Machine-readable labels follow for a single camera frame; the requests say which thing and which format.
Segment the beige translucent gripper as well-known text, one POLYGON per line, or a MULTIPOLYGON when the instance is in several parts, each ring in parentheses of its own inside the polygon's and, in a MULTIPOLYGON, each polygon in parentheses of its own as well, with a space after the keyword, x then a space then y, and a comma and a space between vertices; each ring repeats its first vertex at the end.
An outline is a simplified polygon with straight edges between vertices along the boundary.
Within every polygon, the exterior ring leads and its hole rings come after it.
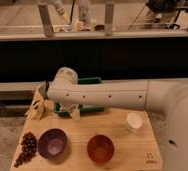
POLYGON ((60 105, 59 113, 68 113, 73 120, 80 119, 80 110, 77 104, 63 103, 60 105))

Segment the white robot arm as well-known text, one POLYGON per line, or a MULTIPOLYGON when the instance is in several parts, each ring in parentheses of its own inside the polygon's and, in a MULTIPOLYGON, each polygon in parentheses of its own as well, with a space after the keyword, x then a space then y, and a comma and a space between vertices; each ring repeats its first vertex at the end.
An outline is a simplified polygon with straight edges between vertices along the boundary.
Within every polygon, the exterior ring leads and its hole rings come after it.
POLYGON ((68 67, 58 70, 47 90, 61 104, 85 104, 160 113, 166 116, 163 171, 188 171, 188 83, 133 80, 80 84, 68 67))

